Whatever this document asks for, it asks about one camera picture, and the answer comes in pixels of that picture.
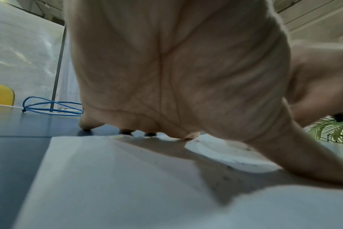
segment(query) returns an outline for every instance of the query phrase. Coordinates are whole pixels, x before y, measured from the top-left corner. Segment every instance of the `hand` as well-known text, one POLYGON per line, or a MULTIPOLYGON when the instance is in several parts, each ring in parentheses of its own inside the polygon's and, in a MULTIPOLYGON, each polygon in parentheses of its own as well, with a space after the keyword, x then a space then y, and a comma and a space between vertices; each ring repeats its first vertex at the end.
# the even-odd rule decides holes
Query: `hand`
POLYGON ((295 124, 290 48, 266 0, 67 0, 83 129, 250 144, 287 170, 343 183, 343 160, 295 124))
POLYGON ((286 98, 299 125, 343 112, 343 45, 298 42, 291 63, 286 98))

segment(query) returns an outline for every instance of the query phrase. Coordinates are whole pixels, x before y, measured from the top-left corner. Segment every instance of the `coiled blue cable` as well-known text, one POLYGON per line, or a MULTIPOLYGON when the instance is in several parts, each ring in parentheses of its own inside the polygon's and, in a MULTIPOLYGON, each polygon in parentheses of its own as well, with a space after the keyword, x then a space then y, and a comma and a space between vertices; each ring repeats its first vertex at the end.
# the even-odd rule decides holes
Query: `coiled blue cable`
POLYGON ((76 104, 76 105, 81 105, 81 103, 75 103, 75 102, 64 102, 64 101, 59 101, 59 102, 55 102, 46 98, 42 98, 42 97, 38 97, 38 96, 30 96, 28 98, 26 98, 23 103, 22 103, 22 112, 26 112, 26 111, 32 111, 38 114, 46 114, 46 115, 57 115, 57 116, 76 116, 76 117, 80 117, 83 114, 83 110, 81 109, 77 109, 65 104, 76 104), (32 103, 29 105, 26 105, 26 101, 31 99, 31 98, 38 98, 38 99, 42 99, 42 100, 46 100, 47 102, 41 102, 41 103, 32 103), (74 111, 64 111, 64 110, 57 110, 57 109, 49 109, 49 108, 35 108, 33 106, 37 106, 37 105, 43 105, 43 104, 58 104, 67 108, 71 108, 80 112, 74 112, 74 111), (58 113, 53 113, 53 112, 62 112, 62 113, 69 113, 69 114, 58 114, 58 113))

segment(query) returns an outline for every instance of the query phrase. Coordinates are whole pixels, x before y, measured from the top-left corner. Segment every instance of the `green plant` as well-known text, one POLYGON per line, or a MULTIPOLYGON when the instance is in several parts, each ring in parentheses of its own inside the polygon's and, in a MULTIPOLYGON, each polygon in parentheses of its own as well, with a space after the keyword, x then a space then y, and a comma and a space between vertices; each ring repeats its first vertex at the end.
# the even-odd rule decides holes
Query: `green plant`
POLYGON ((338 123, 330 116, 318 120, 306 129, 316 140, 343 144, 343 122, 338 123))

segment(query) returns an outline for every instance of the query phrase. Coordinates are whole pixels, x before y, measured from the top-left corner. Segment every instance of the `yellow chair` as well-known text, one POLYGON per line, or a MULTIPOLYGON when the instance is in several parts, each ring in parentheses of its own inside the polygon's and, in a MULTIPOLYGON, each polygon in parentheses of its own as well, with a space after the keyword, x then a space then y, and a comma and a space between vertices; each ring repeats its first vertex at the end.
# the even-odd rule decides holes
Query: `yellow chair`
POLYGON ((0 105, 13 106, 14 98, 14 91, 11 88, 0 85, 0 105))

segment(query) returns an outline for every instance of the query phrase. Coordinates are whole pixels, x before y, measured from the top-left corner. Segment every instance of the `white paper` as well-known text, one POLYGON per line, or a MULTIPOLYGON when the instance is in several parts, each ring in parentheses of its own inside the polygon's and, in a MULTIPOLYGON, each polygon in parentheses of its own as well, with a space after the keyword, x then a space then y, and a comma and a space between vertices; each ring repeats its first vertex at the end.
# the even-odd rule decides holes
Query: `white paper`
POLYGON ((14 226, 56 228, 343 229, 343 188, 208 135, 57 137, 14 226))

